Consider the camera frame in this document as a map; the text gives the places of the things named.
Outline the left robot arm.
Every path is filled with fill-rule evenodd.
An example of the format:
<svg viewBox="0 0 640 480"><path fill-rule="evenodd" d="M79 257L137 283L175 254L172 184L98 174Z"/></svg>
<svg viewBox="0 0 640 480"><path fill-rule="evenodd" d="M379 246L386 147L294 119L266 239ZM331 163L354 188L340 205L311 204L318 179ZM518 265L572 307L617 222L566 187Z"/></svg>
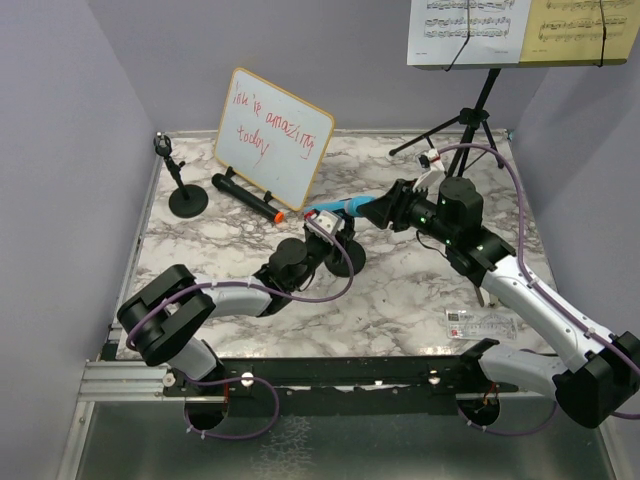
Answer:
<svg viewBox="0 0 640 480"><path fill-rule="evenodd" d="M352 281L366 262L363 247L342 234L332 242L304 229L305 238L282 240L268 261L245 280L199 282L183 264L175 264L126 300L116 313L127 333L127 347L148 366L166 363L186 377L195 392L214 392L224 367L213 348L196 332L210 318L267 317L292 301L324 265L333 275Z"/></svg>

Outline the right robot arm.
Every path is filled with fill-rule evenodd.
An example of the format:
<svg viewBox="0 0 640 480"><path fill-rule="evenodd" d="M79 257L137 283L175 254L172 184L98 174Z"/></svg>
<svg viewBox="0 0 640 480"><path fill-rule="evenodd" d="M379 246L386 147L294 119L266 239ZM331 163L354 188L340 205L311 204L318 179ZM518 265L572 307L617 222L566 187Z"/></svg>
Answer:
<svg viewBox="0 0 640 480"><path fill-rule="evenodd" d="M399 179L356 211L380 229L413 228L442 243L457 273L496 296L558 356L544 360L492 344L460 365L467 389L517 385L554 398L579 425L599 426L639 390L638 338L589 319L535 276L511 245L483 226L483 205L474 184L462 177L445 179L435 202L414 182Z"/></svg>

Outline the black microphone stand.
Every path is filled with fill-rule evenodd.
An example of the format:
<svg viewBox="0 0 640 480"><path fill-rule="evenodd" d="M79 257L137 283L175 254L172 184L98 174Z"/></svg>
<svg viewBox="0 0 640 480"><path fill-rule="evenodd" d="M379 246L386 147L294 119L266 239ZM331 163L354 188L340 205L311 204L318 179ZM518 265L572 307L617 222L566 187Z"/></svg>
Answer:
<svg viewBox="0 0 640 480"><path fill-rule="evenodd" d="M176 163L172 158L172 142L168 135L157 132L153 140L155 153L163 159L164 165L177 187L168 201L172 214L182 219L190 219L200 215L208 206L207 192L200 186L185 184L181 177L184 161Z"/></svg>
<svg viewBox="0 0 640 480"><path fill-rule="evenodd" d="M336 235L336 239L345 250L343 254L337 247L333 247L329 256L324 260L327 270L339 278L348 278L351 274L359 274L366 264L366 252L362 245L355 240L355 231L345 229Z"/></svg>

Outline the black microphone orange tip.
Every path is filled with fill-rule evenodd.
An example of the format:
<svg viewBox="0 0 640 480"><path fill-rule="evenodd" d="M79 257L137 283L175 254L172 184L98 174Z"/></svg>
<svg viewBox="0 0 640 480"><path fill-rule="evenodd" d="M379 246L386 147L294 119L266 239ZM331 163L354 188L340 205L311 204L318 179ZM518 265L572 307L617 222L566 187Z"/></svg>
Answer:
<svg viewBox="0 0 640 480"><path fill-rule="evenodd" d="M217 173L212 177L212 185L219 191L226 193L236 200L239 200L253 212L266 218L272 223L279 224L285 220L285 215L280 210L271 206L267 201L262 200L246 189L237 185L225 174Z"/></svg>

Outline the blue-headed microphone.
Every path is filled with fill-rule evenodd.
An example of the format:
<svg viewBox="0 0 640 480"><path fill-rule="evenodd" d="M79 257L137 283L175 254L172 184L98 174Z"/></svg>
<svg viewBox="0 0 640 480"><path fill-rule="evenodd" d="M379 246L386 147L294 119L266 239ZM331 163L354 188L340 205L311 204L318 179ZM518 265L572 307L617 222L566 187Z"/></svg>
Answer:
<svg viewBox="0 0 640 480"><path fill-rule="evenodd" d="M360 218L362 214L358 211L359 207L374 200L375 197L373 196L360 195L331 202L316 203L305 208L304 214L307 215L312 211L344 212L345 215L350 217Z"/></svg>

